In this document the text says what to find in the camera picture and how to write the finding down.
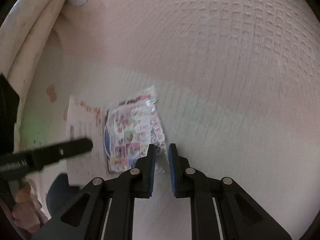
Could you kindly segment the person's left hand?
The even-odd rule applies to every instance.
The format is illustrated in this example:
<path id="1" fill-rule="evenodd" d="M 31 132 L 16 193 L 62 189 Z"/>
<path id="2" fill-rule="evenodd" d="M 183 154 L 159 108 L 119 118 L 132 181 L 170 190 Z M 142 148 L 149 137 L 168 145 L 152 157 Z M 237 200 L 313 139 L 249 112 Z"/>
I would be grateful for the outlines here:
<path id="1" fill-rule="evenodd" d="M 15 206 L 12 211 L 15 224 L 29 233 L 34 233 L 41 227 L 40 211 L 42 204 L 32 193 L 28 183 L 22 184 L 15 196 Z"/>

